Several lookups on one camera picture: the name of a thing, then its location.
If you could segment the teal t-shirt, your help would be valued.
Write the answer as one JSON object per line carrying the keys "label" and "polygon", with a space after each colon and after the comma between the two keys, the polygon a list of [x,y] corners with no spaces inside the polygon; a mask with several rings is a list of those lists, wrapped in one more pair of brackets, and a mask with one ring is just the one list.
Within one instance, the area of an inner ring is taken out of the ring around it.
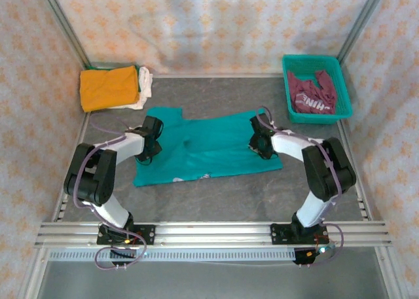
{"label": "teal t-shirt", "polygon": [[186,119],[180,107],[153,107],[147,115],[163,122],[162,150],[150,164],[136,164],[136,187],[264,173],[283,168],[277,156],[262,159],[249,148],[253,135],[247,111],[209,119]]}

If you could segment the white folded t-shirt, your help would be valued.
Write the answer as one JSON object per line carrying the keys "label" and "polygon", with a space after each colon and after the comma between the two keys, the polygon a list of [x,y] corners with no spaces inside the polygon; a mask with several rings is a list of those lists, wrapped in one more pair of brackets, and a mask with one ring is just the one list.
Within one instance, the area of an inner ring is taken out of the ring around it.
{"label": "white folded t-shirt", "polygon": [[111,109],[142,110],[147,100],[152,98],[153,74],[150,73],[150,71],[145,66],[143,66],[139,68],[138,75],[140,89],[139,99],[133,104],[111,107]]}

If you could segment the orange folded t-shirt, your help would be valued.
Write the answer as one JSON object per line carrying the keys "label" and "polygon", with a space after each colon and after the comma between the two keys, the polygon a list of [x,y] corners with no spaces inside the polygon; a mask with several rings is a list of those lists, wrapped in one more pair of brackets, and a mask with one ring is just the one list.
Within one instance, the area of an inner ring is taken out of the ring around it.
{"label": "orange folded t-shirt", "polygon": [[81,71],[80,99],[84,112],[135,103],[139,99],[134,67],[112,71]]}

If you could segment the maroon printed t-shirt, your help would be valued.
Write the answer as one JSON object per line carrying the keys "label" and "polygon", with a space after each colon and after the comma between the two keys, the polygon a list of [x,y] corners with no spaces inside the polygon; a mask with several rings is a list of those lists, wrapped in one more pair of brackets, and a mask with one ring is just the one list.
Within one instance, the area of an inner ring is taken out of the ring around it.
{"label": "maroon printed t-shirt", "polygon": [[287,72],[287,81],[291,104],[296,113],[335,114],[337,91],[329,74],[316,71],[318,85],[312,80],[298,79],[291,71]]}

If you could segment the teal plastic basket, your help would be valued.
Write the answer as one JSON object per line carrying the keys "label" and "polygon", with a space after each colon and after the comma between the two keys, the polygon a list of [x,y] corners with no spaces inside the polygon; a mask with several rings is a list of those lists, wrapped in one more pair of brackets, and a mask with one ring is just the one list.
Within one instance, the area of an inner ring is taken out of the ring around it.
{"label": "teal plastic basket", "polygon": [[[339,120],[350,118],[353,115],[352,104],[346,88],[342,69],[336,58],[317,55],[285,55],[282,59],[282,65],[289,119],[292,122],[304,124],[334,124]],[[312,80],[318,85],[315,72],[323,70],[329,74],[337,91],[338,99],[335,114],[296,113],[291,104],[287,72],[291,71],[298,79]]]}

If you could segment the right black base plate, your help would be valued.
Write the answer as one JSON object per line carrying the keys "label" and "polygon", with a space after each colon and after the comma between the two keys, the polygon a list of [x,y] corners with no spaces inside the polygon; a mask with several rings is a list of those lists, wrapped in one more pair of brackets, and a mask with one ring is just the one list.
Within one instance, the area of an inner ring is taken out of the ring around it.
{"label": "right black base plate", "polygon": [[315,225],[305,228],[297,223],[271,224],[270,237],[273,245],[315,245],[330,242],[324,227]]}

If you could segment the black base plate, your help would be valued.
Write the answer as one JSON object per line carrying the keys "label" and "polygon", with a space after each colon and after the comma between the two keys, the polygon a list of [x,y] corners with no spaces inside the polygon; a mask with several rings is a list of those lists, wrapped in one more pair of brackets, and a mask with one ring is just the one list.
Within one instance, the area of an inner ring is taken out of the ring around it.
{"label": "black base plate", "polygon": [[315,245],[330,242],[324,227],[315,225],[305,228],[297,223],[271,224],[270,237],[273,245]]}
{"label": "black base plate", "polygon": [[[141,236],[148,245],[154,244],[156,226],[153,224],[134,224],[130,231]],[[98,245],[143,245],[136,236],[118,232],[106,225],[99,227],[96,243]]]}

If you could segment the aluminium mounting rail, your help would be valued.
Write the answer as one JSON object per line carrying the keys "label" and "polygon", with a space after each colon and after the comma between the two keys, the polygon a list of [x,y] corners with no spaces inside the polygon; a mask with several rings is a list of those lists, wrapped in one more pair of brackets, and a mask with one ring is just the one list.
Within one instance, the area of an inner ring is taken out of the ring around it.
{"label": "aluminium mounting rail", "polygon": [[[269,222],[161,222],[156,224],[152,248],[271,248]],[[44,222],[37,248],[98,249],[99,224],[96,222]],[[336,245],[345,247],[389,247],[392,239],[384,221],[337,221],[327,224],[325,233]],[[281,245],[315,247],[315,245]]]}

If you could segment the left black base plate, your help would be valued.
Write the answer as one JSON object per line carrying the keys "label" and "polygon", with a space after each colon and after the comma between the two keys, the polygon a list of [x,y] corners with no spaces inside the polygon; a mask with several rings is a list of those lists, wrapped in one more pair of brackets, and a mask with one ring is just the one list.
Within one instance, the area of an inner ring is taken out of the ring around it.
{"label": "left black base plate", "polygon": [[[134,224],[130,231],[141,236],[148,245],[154,244],[156,226],[153,224]],[[96,243],[98,245],[143,245],[136,236],[118,232],[106,225],[99,227]]]}

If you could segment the aluminium frame post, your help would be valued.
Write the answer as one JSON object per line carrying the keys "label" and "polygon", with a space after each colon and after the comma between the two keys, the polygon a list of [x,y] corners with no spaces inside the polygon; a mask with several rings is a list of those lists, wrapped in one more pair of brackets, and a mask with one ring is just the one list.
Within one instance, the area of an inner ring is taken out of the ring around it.
{"label": "aluminium frame post", "polygon": [[381,0],[366,0],[338,53],[337,60],[339,64],[342,65],[348,57],[350,51],[354,47],[356,41],[358,40],[380,1]]}
{"label": "aluminium frame post", "polygon": [[53,13],[53,17],[57,21],[61,31],[63,32],[65,38],[70,44],[70,47],[75,52],[76,57],[80,61],[81,65],[84,68],[90,67],[91,62],[79,40],[77,34],[75,33],[68,17],[65,15],[65,12],[60,5],[58,0],[45,0],[46,4]]}

